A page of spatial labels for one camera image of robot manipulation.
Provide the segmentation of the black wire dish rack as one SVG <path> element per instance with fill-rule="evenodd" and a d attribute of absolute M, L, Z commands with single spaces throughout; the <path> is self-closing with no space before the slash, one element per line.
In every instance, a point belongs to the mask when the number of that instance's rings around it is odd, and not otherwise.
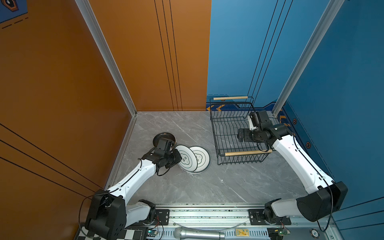
<path fill-rule="evenodd" d="M 261 163 L 272 153 L 267 143 L 249 138 L 249 117 L 255 111 L 252 100 L 247 96 L 207 100 L 218 165 Z"/>

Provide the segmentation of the white plate row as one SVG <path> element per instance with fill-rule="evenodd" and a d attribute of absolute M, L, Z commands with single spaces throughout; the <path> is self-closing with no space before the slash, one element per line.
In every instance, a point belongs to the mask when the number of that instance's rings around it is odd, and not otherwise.
<path fill-rule="evenodd" d="M 211 163 L 209 153 L 204 148 L 198 146 L 190 147 L 190 149 L 195 154 L 198 161 L 198 166 L 192 174 L 200 174 L 206 171 Z"/>
<path fill-rule="evenodd" d="M 179 166 L 187 172 L 194 172 L 198 167 L 198 161 L 193 151 L 184 145 L 176 146 L 176 150 L 178 150 L 182 158 Z"/>

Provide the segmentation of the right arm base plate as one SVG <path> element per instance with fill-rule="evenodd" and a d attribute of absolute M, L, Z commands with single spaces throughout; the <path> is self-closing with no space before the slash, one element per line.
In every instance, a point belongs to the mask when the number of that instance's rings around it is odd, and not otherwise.
<path fill-rule="evenodd" d="M 249 220 L 252 226 L 261 226 L 261 225 L 291 225 L 290 217 L 276 217 L 276 216 L 267 216 L 264 209 L 250 209 L 248 210 Z"/>

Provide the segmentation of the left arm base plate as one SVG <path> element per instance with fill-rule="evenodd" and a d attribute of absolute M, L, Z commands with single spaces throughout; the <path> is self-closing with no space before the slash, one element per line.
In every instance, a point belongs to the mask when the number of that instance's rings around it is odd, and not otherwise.
<path fill-rule="evenodd" d="M 159 209 L 155 211 L 154 218 L 150 221 L 149 226 L 154 226 L 156 224 L 160 224 L 163 226 L 167 226 L 170 220 L 170 210 L 169 209 Z"/>

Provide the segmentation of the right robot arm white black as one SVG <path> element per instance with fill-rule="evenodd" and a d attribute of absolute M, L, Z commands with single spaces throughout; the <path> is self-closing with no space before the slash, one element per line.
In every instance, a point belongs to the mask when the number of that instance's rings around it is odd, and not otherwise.
<path fill-rule="evenodd" d="M 264 219 L 275 224 L 279 218 L 301 216 L 310 222 L 331 215 L 341 209 L 348 188 L 343 182 L 335 182 L 305 153 L 294 134 L 283 124 L 257 127 L 254 130 L 239 129 L 240 142 L 267 143 L 276 150 L 301 180 L 307 195 L 290 200 L 273 200 L 265 204 Z"/>

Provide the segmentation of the black plate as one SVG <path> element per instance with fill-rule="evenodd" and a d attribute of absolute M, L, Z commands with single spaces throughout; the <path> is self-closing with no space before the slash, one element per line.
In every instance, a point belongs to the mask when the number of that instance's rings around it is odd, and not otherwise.
<path fill-rule="evenodd" d="M 153 145 L 154 145 L 154 147 L 157 147 L 157 145 L 158 145 L 158 143 L 159 143 L 159 141 L 160 141 L 161 139 L 171 141 L 171 142 L 172 142 L 172 144 L 171 144 L 171 149 L 174 149 L 174 148 L 175 148 L 177 141 L 176 141 L 176 137 L 175 137 L 173 134 L 168 133 L 168 132 L 164 132 L 164 133 L 159 133 L 159 134 L 157 134 L 157 135 L 153 138 Z"/>

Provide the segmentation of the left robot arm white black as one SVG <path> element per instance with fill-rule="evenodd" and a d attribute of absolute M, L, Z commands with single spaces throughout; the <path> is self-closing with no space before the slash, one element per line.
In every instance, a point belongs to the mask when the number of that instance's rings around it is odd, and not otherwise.
<path fill-rule="evenodd" d="M 158 155 L 155 148 L 152 148 L 120 182 L 106 191 L 98 190 L 88 197 L 91 205 L 85 229 L 106 240 L 116 240 L 126 227 L 137 222 L 145 225 L 153 223 L 156 215 L 154 203 L 140 200 L 130 205 L 129 201 L 149 178 L 153 175 L 160 176 L 160 168 L 169 170 L 181 160 L 181 154 L 176 149 Z"/>

